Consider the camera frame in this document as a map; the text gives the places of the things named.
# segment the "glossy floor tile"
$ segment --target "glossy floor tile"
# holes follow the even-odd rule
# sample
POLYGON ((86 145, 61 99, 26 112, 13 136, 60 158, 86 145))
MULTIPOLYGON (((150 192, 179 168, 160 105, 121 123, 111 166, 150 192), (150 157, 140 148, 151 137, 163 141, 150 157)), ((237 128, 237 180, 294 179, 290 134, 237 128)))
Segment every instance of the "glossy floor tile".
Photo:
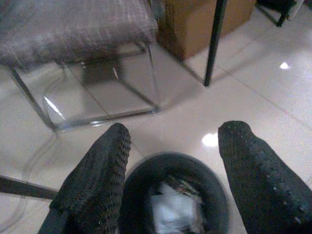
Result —
MULTIPOLYGON (((129 129, 132 138, 126 176, 159 152, 191 155, 211 168, 224 187, 230 211, 228 233, 246 234, 218 151, 217 130, 228 120, 247 122, 312 188, 311 12, 303 6, 296 18, 277 28, 254 10, 249 22, 221 39, 208 88, 164 49, 153 45, 160 112, 57 135, 31 109, 10 79, 10 72, 0 67, 0 174, 58 189, 93 142, 118 121, 129 129)), ((185 62, 202 78, 207 51, 185 62)), ((55 98, 51 98, 53 102, 65 100, 59 107, 66 117, 89 112, 102 114, 103 106, 108 114, 138 107, 131 105, 131 98, 122 96, 120 87, 97 78, 107 66, 90 68, 93 82, 85 86, 81 85, 83 67, 71 69, 75 79, 68 81, 65 91, 58 90, 55 98), (124 102, 112 100, 111 95, 122 97, 119 100, 124 102), (100 105, 94 103, 92 96, 99 98, 100 105)), ((132 78, 129 82, 135 82, 138 88, 145 89, 149 84, 148 80, 139 82, 149 74, 146 59, 127 58, 123 69, 132 78)), ((33 76, 23 78, 40 101, 40 90, 53 76, 59 77, 59 71, 50 64, 34 72, 33 76)), ((58 113, 51 108, 49 111, 55 120, 61 120, 57 119, 58 113)), ((50 203, 5 194, 0 194, 0 200, 0 233, 6 234, 36 233, 50 203)))

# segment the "white tile floor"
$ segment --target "white tile floor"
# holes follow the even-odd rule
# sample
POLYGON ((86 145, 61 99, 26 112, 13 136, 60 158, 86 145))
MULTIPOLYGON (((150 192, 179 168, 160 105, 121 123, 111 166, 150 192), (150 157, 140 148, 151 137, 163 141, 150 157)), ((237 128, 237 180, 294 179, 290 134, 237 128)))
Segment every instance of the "white tile floor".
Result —
MULTIPOLYGON (((129 129, 133 142, 127 174, 157 152, 178 151, 200 159, 225 188, 230 204, 229 233, 245 234, 218 146, 202 143, 202 138, 216 133, 223 122, 237 119, 249 123, 312 188, 311 10, 303 6, 282 28, 254 10, 249 22, 221 40, 209 88, 160 47, 153 46, 152 53, 163 109, 156 115, 119 121, 129 129)), ((202 77, 206 56, 207 49, 186 61, 202 77)), ((113 121, 55 136, 41 123, 5 68, 0 69, 0 76, 0 174, 58 189, 113 121)), ((72 94, 79 100, 80 93, 75 92, 72 94)), ((77 101, 77 105, 78 110, 81 103, 77 101)), ((48 212, 48 200, 4 194, 0 200, 0 232, 6 234, 36 233, 48 212)))

